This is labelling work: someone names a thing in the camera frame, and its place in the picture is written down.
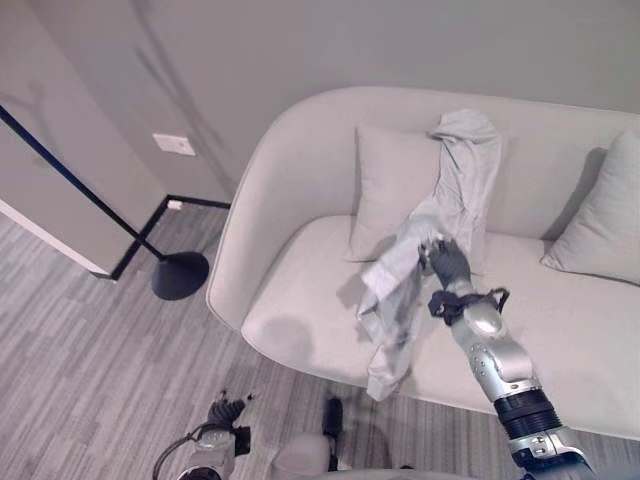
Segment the crumpled garment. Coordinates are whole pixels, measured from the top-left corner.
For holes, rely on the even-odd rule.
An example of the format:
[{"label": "crumpled garment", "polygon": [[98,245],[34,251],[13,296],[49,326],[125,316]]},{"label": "crumpled garment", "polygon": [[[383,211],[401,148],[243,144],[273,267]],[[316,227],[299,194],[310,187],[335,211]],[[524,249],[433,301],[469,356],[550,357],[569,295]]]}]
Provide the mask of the crumpled garment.
[{"label": "crumpled garment", "polygon": [[438,281],[421,264],[441,239],[455,238],[470,254],[472,270],[482,268],[489,200],[501,158],[500,135],[486,115],[462,109],[442,115],[432,136],[442,141],[440,177],[398,229],[394,244],[362,274],[367,287],[358,318],[378,345],[368,373],[367,393],[383,400],[400,384],[420,331],[418,297],[426,281]]}]

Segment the black round base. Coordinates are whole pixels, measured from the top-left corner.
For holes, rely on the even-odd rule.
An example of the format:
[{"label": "black round base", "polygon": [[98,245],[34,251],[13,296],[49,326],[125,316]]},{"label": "black round base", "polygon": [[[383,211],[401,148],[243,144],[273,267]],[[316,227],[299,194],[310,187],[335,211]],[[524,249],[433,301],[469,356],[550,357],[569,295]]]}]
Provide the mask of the black round base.
[{"label": "black round base", "polygon": [[151,289],[163,300],[180,300],[197,292],[209,275],[209,262],[197,252],[167,255],[158,262]]}]

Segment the throw pillow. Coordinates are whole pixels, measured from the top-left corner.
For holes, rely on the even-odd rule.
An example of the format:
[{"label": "throw pillow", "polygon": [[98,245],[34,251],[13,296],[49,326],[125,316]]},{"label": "throw pillow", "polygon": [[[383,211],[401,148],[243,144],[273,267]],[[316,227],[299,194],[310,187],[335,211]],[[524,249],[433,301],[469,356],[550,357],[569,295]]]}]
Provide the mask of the throw pillow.
[{"label": "throw pillow", "polygon": [[593,189],[542,264],[640,284],[640,137],[616,137]]},{"label": "throw pillow", "polygon": [[433,191],[440,142],[424,133],[360,125],[356,130],[360,203],[347,259],[376,260],[393,243],[402,222]]}]

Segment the black baseboard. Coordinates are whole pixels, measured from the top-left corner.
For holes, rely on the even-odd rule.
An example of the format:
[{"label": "black baseboard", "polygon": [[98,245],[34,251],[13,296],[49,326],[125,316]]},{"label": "black baseboard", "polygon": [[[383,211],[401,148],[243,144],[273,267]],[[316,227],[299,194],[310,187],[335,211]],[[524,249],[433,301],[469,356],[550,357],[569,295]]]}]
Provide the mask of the black baseboard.
[{"label": "black baseboard", "polygon": [[[143,239],[147,238],[147,235],[151,233],[151,230],[153,230],[153,227],[155,227],[156,223],[158,223],[158,220],[160,220],[160,218],[162,217],[162,214],[167,210],[167,204],[169,203],[169,200],[177,200],[184,203],[192,203],[194,205],[204,205],[207,207],[223,208],[226,210],[231,208],[230,203],[216,202],[214,200],[204,200],[202,198],[183,197],[180,195],[167,195],[160,202],[160,205],[158,205],[158,208],[156,208],[156,210],[153,212],[153,214],[151,215],[147,223],[145,223],[144,227],[142,227],[142,230],[140,230],[140,236]],[[139,248],[140,248],[140,244],[134,241],[129,246],[124,256],[122,257],[122,260],[118,262],[118,265],[116,265],[116,268],[113,269],[111,274],[105,275],[105,274],[96,273],[96,272],[91,272],[91,274],[94,277],[98,277],[98,278],[104,278],[107,280],[118,280],[122,275],[122,272],[124,272],[124,269],[127,268],[127,265],[129,265],[129,263],[131,262],[131,259],[136,254]]]},{"label": "black baseboard", "polygon": [[194,205],[204,205],[205,207],[224,208],[229,210],[231,208],[230,203],[216,202],[215,200],[203,200],[202,198],[183,197],[180,195],[168,195],[167,200],[177,200],[184,203],[193,203]]}]

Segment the sofa armrest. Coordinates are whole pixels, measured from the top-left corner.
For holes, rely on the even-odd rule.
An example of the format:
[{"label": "sofa armrest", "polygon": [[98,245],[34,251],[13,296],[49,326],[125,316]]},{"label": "sofa armrest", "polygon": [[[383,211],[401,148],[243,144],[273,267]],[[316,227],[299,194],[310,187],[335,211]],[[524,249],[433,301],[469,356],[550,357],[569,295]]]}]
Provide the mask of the sofa armrest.
[{"label": "sofa armrest", "polygon": [[355,124],[336,122],[323,97],[295,105],[274,122],[236,192],[207,292],[211,311],[234,329],[300,227],[354,211]]}]

